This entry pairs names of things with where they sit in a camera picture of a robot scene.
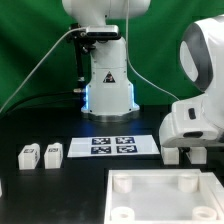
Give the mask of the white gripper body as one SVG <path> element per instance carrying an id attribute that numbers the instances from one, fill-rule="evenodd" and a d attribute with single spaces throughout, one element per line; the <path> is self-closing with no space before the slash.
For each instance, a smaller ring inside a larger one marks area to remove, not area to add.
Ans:
<path id="1" fill-rule="evenodd" d="M 190 98 L 172 104 L 161 123 L 159 141 L 165 148 L 223 147 L 224 129 L 205 117 L 201 98 Z"/>

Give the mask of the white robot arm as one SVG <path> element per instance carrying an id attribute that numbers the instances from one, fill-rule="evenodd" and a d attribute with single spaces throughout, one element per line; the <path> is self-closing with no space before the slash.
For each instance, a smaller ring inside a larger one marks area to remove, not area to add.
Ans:
<path id="1" fill-rule="evenodd" d="M 144 14 L 151 0 L 62 0 L 81 26 L 77 36 L 90 50 L 92 78 L 82 112 L 97 119 L 121 118 L 139 110 L 127 78 L 127 45 L 108 19 Z M 224 14 L 192 23 L 180 45 L 185 74 L 202 94 L 172 105 L 159 129 L 165 148 L 224 146 Z"/>

